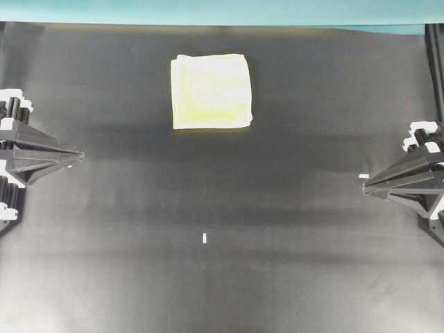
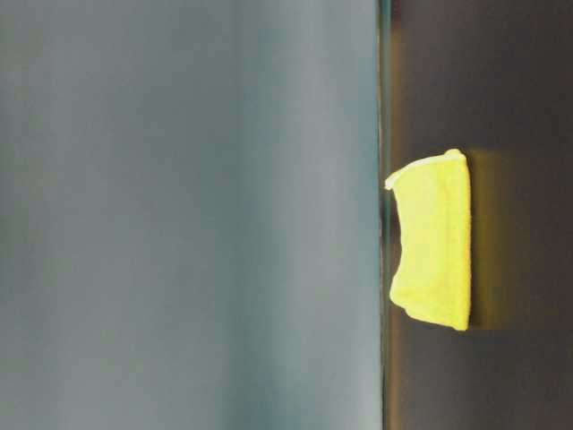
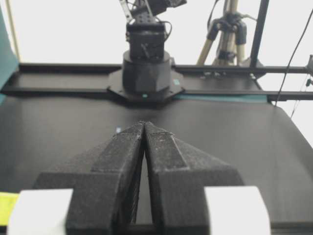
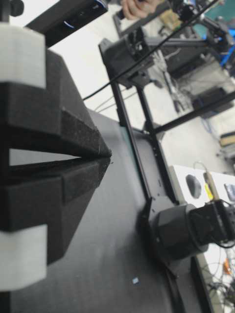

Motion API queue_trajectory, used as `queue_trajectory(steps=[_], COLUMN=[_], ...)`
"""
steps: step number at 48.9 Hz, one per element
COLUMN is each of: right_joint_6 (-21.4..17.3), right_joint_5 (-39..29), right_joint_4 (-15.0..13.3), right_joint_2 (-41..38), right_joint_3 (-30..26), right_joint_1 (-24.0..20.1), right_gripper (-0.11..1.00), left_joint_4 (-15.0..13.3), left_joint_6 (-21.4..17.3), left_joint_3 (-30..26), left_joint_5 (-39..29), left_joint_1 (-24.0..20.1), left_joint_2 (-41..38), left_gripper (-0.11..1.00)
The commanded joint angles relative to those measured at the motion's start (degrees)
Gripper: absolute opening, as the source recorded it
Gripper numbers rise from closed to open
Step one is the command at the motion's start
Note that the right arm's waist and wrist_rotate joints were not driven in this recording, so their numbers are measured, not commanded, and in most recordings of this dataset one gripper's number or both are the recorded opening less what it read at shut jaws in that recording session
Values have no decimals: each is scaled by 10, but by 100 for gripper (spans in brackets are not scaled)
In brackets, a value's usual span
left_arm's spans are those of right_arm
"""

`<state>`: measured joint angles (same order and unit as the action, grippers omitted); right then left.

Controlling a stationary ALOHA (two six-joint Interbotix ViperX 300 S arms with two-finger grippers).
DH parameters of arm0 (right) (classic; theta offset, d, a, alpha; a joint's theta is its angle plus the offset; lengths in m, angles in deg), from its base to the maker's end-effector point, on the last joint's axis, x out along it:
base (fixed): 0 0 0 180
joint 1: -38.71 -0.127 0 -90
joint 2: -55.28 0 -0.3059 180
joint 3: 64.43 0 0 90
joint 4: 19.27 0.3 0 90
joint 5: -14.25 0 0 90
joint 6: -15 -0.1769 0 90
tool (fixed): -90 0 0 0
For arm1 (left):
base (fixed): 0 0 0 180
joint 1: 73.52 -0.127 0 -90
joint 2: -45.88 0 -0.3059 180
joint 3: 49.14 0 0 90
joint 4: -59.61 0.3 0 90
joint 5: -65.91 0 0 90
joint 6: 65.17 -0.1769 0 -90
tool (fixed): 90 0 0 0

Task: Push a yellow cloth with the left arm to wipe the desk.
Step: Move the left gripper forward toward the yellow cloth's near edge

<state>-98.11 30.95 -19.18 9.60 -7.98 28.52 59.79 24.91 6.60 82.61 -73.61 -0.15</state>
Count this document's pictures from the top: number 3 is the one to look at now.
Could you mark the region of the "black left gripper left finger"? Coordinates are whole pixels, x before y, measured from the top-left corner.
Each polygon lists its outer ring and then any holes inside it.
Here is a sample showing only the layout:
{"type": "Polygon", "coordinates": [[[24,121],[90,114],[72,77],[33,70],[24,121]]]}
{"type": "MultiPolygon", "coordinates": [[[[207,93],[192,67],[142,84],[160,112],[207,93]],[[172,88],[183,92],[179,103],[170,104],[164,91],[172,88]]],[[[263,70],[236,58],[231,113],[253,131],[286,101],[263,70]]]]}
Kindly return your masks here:
{"type": "Polygon", "coordinates": [[[43,171],[34,189],[73,189],[67,235],[112,235],[136,222],[144,122],[108,141],[43,171]]]}

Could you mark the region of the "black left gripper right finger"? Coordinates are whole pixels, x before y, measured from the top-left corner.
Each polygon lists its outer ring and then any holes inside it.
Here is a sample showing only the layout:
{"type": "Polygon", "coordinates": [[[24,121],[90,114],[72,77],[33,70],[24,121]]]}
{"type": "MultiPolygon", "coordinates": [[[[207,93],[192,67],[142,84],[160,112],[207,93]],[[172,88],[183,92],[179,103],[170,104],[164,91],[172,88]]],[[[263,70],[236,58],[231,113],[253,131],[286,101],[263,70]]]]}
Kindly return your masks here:
{"type": "Polygon", "coordinates": [[[206,186],[242,186],[238,170],[178,139],[144,124],[152,219],[163,235],[207,235],[206,186]]]}

